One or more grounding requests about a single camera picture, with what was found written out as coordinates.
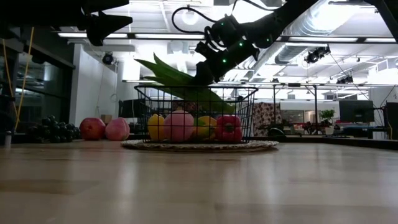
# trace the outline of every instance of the fruit basket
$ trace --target fruit basket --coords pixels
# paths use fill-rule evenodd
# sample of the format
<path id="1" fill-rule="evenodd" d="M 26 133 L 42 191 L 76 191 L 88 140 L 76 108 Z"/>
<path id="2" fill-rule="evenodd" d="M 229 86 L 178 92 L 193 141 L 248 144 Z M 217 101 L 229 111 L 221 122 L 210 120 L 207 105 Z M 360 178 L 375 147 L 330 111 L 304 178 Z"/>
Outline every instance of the fruit basket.
<path id="1" fill-rule="evenodd" d="M 144 142 L 248 143 L 255 87 L 134 87 L 139 97 L 139 122 L 146 124 Z"/>

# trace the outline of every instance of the white ceiling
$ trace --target white ceiling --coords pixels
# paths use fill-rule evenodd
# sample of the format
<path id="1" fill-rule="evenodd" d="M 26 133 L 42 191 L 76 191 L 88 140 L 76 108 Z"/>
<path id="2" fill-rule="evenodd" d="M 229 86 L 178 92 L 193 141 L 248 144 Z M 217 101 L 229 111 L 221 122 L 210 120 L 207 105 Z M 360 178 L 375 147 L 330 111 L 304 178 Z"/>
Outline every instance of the white ceiling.
<path id="1" fill-rule="evenodd" d="M 123 6 L 115 9 L 105 11 L 107 14 L 131 16 L 133 23 L 118 32 L 151 32 L 151 33 L 164 33 L 178 31 L 173 27 L 171 17 L 174 10 L 179 7 L 186 6 L 187 2 L 176 1 L 131 1 L 130 5 Z M 192 7 L 201 11 L 206 16 L 212 19 L 220 19 L 225 13 L 231 12 L 231 6 L 212 6 L 212 1 L 202 1 L 192 3 Z M 378 37 L 391 37 L 387 26 L 379 14 L 374 12 L 374 8 L 361 8 L 356 11 L 345 24 L 333 31 L 331 35 L 335 36 L 378 36 Z M 234 11 L 234 16 L 238 17 L 240 22 L 245 20 L 253 21 L 262 17 L 267 12 L 259 10 L 243 1 L 239 1 Z M 198 18 L 194 25 L 188 25 L 182 20 L 182 12 L 176 15 L 176 24 L 185 30 L 200 30 L 202 31 L 205 26 L 210 26 L 211 23 Z M 126 44 L 134 45 L 136 53 L 140 57 L 150 59 L 153 52 L 155 52 L 161 59 L 167 61 L 171 65 L 176 63 L 167 56 L 164 49 L 167 48 L 168 40 L 105 40 L 106 45 L 113 44 Z M 197 42 L 191 41 L 189 45 L 196 45 Z M 384 57 L 390 55 L 398 55 L 398 45 L 361 45 L 361 44 L 331 44 L 332 55 L 339 62 L 340 67 L 345 70 L 361 63 L 366 63 L 367 60 L 375 59 L 376 57 Z M 363 57 L 360 62 L 356 62 L 358 57 Z M 187 67 L 189 70 L 195 69 L 195 64 L 201 57 L 188 57 Z M 282 70 L 284 76 L 281 79 L 290 79 L 292 82 L 304 80 L 306 76 L 310 77 L 325 77 L 320 82 L 327 82 L 328 77 L 339 74 L 341 69 L 337 66 L 332 58 L 324 58 L 319 63 L 304 69 L 302 66 L 297 65 L 294 61 L 291 63 L 296 66 L 287 66 Z M 147 75 L 150 71 L 142 69 L 143 75 Z M 358 77 L 366 76 L 367 70 L 357 71 L 354 75 Z"/>

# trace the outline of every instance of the yellow bell pepper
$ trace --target yellow bell pepper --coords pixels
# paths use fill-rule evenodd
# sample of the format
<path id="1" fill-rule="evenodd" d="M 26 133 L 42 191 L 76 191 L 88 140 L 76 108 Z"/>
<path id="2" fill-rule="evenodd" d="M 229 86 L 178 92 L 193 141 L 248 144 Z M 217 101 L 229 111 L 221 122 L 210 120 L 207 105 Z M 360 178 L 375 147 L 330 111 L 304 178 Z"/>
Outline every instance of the yellow bell pepper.
<path id="1" fill-rule="evenodd" d="M 153 141 L 162 141 L 164 136 L 164 118 L 157 114 L 152 115 L 148 120 L 148 132 Z"/>
<path id="2" fill-rule="evenodd" d="M 216 137 L 215 128 L 217 126 L 216 119 L 210 116 L 202 116 L 197 120 L 197 126 L 193 128 L 192 137 L 204 141 L 214 140 Z"/>

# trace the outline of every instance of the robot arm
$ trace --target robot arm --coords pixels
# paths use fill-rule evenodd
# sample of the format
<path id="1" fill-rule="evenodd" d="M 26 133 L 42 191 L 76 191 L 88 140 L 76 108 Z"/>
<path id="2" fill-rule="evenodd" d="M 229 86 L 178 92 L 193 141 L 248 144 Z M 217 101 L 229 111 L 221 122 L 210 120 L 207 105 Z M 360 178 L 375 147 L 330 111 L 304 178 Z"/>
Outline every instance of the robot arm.
<path id="1" fill-rule="evenodd" d="M 213 24 L 210 30 L 215 42 L 222 42 L 226 49 L 215 51 L 200 42 L 196 52 L 206 57 L 197 64 L 195 85 L 209 85 L 219 82 L 229 70 L 239 65 L 248 57 L 256 60 L 258 48 L 268 48 L 281 35 L 283 30 L 298 16 L 304 13 L 318 0 L 289 0 L 257 21 L 239 24 L 233 16 L 225 16 Z M 398 2 L 396 0 L 365 0 L 378 9 L 394 38 L 398 41 Z"/>

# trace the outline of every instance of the ceiling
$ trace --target ceiling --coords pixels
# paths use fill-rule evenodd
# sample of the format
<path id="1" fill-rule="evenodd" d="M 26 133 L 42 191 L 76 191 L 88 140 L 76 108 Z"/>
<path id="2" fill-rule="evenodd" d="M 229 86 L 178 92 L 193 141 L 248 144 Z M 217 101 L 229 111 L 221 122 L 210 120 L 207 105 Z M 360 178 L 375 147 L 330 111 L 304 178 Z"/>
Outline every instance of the ceiling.
<path id="1" fill-rule="evenodd" d="M 179 7 L 190 4 L 191 7 L 201 11 L 204 15 L 212 19 L 220 19 L 224 14 L 230 14 L 232 6 L 214 6 L 213 1 L 131 1 L 130 5 L 105 11 L 106 14 L 114 14 L 121 16 L 131 16 L 133 23 L 118 32 L 150 32 L 150 33 L 178 33 L 178 30 L 172 25 L 171 17 L 174 10 Z M 337 11 L 343 10 L 346 6 L 339 6 Z M 392 37 L 389 29 L 385 25 L 380 14 L 375 13 L 373 7 L 356 7 L 353 8 L 353 15 L 342 25 L 337 27 L 329 35 L 332 36 L 358 36 L 358 37 Z M 233 14 L 239 22 L 255 21 L 269 12 L 251 6 L 243 1 L 238 1 Z M 176 15 L 175 23 L 184 30 L 203 30 L 205 26 L 211 23 L 202 19 L 200 16 L 197 21 L 190 25 L 189 19 L 194 17 L 193 14 L 183 15 L 182 12 Z M 338 13 L 329 13 L 326 16 L 326 23 L 338 19 Z M 179 58 L 173 58 L 167 55 L 167 44 L 169 40 L 105 40 L 106 45 L 133 45 L 136 47 L 135 54 L 140 58 L 150 60 L 155 52 L 162 60 L 171 65 L 176 65 Z M 195 46 L 197 41 L 189 41 L 188 45 Z M 307 68 L 303 65 L 303 57 L 307 54 L 309 47 L 298 55 L 288 65 L 280 66 L 280 69 L 271 69 L 272 66 L 264 67 L 251 80 L 259 82 L 269 82 L 274 76 L 279 78 L 280 82 L 306 82 L 308 77 L 310 82 L 330 82 L 330 77 L 338 78 L 341 76 L 342 70 L 347 70 L 356 79 L 355 82 L 365 82 L 368 71 L 379 62 L 385 61 L 386 58 L 398 55 L 397 44 L 330 44 L 331 56 L 327 56 L 318 63 Z M 186 58 L 186 66 L 188 70 L 195 73 L 195 64 L 200 60 L 204 60 L 201 55 L 189 55 Z M 250 63 L 250 67 L 255 66 L 255 62 Z M 245 73 L 240 72 L 227 73 L 224 80 L 239 81 Z M 150 71 L 141 69 L 141 75 L 150 75 Z"/>

